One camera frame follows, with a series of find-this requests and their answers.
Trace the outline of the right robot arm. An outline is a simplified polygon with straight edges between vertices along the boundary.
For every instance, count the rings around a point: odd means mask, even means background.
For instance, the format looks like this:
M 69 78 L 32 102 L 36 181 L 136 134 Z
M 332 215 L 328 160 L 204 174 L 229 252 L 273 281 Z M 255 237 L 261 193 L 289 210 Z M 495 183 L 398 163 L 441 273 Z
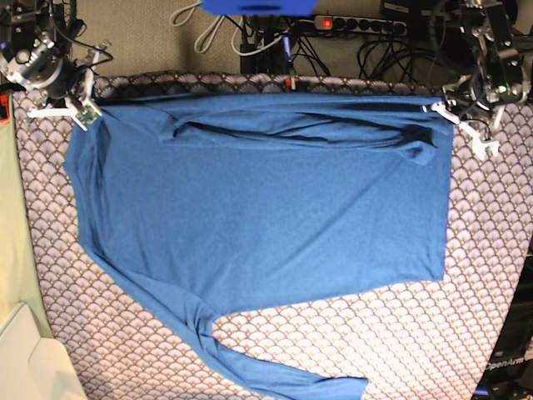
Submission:
M 69 54 L 84 27 L 76 1 L 2 1 L 1 88 L 73 94 L 81 72 Z

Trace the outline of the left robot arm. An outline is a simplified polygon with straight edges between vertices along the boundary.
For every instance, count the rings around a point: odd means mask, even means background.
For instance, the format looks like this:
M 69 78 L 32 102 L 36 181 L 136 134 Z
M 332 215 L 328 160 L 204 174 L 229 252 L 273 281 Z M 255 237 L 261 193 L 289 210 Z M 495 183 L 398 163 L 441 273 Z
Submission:
M 532 89 L 523 66 L 532 36 L 516 34 L 502 1 L 437 1 L 428 17 L 436 61 L 457 78 L 442 87 L 444 116 L 454 124 L 494 122 Z

